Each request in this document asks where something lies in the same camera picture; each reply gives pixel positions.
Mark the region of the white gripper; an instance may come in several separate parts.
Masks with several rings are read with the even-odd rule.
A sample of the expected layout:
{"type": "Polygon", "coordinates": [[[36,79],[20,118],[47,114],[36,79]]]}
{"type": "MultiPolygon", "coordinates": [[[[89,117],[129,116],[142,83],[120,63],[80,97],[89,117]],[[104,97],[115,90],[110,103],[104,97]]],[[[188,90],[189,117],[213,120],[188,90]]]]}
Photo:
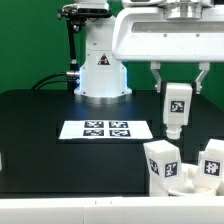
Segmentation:
{"type": "Polygon", "coordinates": [[[157,92],[162,83],[159,62],[200,62],[195,79],[199,94],[209,62],[224,61],[224,5],[205,8],[199,20],[166,20],[159,7],[125,8],[115,21],[112,52],[121,61],[153,61],[157,92]]]}

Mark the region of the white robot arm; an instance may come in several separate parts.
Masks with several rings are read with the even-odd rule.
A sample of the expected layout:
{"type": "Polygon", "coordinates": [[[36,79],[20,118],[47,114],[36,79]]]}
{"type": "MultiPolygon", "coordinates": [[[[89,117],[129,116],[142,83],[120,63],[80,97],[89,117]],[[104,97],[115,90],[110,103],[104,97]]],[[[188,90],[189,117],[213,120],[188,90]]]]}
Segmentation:
{"type": "Polygon", "coordinates": [[[195,92],[212,62],[224,62],[224,2],[215,0],[121,0],[112,16],[107,0],[77,0],[87,19],[86,60],[77,94],[92,102],[115,101],[131,93],[125,61],[147,61],[161,89],[162,62],[196,62],[195,92]]]}

